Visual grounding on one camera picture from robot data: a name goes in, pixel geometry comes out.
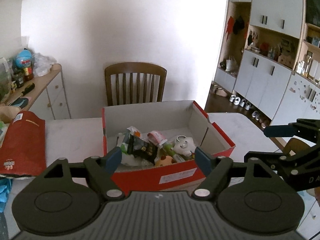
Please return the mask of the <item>clear plastic bag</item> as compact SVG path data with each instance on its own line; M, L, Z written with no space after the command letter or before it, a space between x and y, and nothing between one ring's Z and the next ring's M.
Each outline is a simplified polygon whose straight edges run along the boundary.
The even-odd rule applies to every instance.
M47 75L50 72L52 65L56 63L56 59L53 57L44 56L40 53L34 54L32 60L34 77Z

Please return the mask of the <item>red paper bag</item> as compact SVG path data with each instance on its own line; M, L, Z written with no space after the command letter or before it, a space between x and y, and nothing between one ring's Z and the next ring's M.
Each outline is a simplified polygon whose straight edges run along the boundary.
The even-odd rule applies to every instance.
M11 121L1 146L1 176L24 178L46 169L46 122L31 111Z

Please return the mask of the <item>red cardboard box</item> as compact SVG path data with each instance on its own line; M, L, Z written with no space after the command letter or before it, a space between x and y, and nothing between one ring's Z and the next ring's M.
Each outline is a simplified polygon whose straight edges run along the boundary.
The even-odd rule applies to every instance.
M195 101L108 106L102 115L104 153L118 146L122 157L111 178L125 193L198 181L197 149L228 157L235 147Z

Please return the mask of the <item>black snack packet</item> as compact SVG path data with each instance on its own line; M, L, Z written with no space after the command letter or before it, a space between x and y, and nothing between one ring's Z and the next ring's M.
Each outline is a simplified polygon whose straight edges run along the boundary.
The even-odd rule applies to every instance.
M127 153L135 158L140 157L155 165L158 147L151 142L144 141L135 135L130 135Z

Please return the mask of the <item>blue globe toy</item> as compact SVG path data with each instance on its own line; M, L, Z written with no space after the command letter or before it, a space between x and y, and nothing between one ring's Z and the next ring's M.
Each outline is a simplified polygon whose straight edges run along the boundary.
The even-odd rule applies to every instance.
M22 70L25 81L29 81L33 79L34 75L33 75L32 54L29 50L23 49L20 53L18 53L15 58L15 63L16 63L16 66Z

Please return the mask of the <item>small pink white packet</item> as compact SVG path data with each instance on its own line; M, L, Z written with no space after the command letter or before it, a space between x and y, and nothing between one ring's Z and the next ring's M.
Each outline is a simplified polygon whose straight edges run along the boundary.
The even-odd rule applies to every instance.
M167 142L166 137L160 131L151 131L147 134L149 142L153 143L157 147L161 147Z

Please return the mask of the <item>white plush toy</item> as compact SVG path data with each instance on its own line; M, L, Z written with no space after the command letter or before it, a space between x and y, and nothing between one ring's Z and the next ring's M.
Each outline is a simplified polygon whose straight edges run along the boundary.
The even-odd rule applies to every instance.
M196 145L192 137L186 137L180 142L175 141L174 151L185 157L191 157L195 153Z

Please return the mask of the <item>black screwdriver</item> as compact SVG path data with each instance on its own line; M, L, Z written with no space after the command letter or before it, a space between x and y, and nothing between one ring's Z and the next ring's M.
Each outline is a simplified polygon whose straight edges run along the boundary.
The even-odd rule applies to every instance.
M20 96L25 96L30 93L35 88L35 83L30 83L25 87L25 89L21 92Z

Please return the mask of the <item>orange round plush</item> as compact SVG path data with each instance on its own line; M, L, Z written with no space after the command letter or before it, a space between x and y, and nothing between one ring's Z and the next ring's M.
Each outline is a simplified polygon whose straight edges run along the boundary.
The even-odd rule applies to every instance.
M155 162L155 167L167 166L174 163L176 163L176 161L171 156L163 155Z

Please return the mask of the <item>white wall cabinet unit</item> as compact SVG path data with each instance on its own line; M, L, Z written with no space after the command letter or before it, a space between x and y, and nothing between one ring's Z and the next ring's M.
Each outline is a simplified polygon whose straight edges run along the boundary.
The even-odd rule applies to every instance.
M262 126L319 118L319 0L228 0L214 83Z

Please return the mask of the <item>blue cloth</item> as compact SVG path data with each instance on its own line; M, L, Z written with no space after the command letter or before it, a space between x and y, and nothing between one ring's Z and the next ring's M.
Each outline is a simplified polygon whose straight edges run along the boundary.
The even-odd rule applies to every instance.
M12 179L1 178L0 180L0 213L3 213L12 189Z

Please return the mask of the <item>white patterned plastic bag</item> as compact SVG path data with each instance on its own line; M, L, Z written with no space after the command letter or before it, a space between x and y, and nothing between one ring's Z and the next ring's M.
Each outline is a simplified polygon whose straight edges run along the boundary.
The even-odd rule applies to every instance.
M121 149L121 163L126 166L146 167L155 165L157 147L143 137L140 130L130 126L117 135L117 147Z

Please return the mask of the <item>white green tube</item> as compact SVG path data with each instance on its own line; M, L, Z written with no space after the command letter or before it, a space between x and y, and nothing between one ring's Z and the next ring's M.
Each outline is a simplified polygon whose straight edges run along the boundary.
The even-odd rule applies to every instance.
M177 154L174 151L173 144L166 141L163 145L161 145L161 148L166 153L166 155L171 156L177 163L185 162L185 159L183 159L179 154Z

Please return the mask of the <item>brown wooden chair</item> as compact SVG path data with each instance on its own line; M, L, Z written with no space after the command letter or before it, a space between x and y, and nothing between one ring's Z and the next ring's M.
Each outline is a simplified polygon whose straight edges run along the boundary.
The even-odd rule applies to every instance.
M161 102L167 70L145 62L121 62L105 68L108 106Z

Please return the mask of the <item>white wooden sideboard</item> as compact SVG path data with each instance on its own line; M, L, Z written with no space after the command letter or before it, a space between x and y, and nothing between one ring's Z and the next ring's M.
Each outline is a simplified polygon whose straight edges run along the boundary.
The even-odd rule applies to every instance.
M15 100L23 98L22 91L31 83L35 84L35 88L24 96L28 99L27 103L18 104L20 109L31 111L46 121L71 118L60 64L53 64L48 74L26 82L11 94L6 104L10 105Z

